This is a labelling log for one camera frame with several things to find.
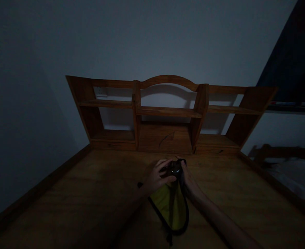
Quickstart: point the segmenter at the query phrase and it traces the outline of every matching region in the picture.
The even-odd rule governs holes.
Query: left hand
[[[161,159],[152,169],[150,175],[148,176],[148,178],[146,179],[146,181],[142,186],[142,188],[145,190],[148,196],[150,196],[153,192],[155,192],[164,184],[176,181],[177,178],[175,176],[168,176],[165,178],[161,178],[161,176],[165,174],[166,171],[160,173],[160,170],[163,167],[168,166],[171,161],[172,159],[169,160]]]

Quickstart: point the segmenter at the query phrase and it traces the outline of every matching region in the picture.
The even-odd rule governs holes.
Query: arched wooden panel
[[[176,76],[176,75],[159,75],[159,76],[147,79],[145,81],[142,81],[140,83],[140,86],[141,86],[140,88],[146,89],[147,87],[150,87],[150,86],[153,86],[156,84],[162,84],[162,83],[172,83],[172,84],[181,85],[181,86],[188,88],[189,90],[192,90],[193,92],[197,92],[197,89],[199,86],[198,84],[195,84],[192,81],[190,81],[184,77],[180,77],[180,76]]]

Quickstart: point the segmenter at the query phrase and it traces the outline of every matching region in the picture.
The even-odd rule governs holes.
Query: right hand
[[[206,195],[202,192],[197,182],[195,181],[192,173],[188,170],[184,161],[181,161],[181,167],[184,175],[184,183],[186,185],[187,194],[192,201],[202,201],[206,198]]]

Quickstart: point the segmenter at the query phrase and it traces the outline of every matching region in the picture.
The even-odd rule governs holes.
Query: small drawer
[[[109,149],[109,150],[131,150],[135,151],[135,143],[121,143],[121,142],[95,142],[92,141],[93,149]]]
[[[196,155],[236,155],[238,148],[223,148],[223,147],[209,147],[209,146],[197,146],[195,150]]]

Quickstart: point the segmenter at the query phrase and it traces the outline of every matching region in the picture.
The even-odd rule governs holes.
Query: wooden shelf unit
[[[175,154],[236,154],[261,118],[276,87],[195,84],[175,75],[146,81],[98,80],[66,76],[93,148]],[[141,106],[141,89],[173,83],[197,92],[193,109]],[[93,87],[132,89],[132,101],[97,100]],[[209,94],[244,94],[238,107],[209,105]],[[133,110],[133,131],[105,130],[99,107]],[[200,134],[206,113],[234,113],[226,135]],[[190,123],[143,122],[142,115],[189,117]]]

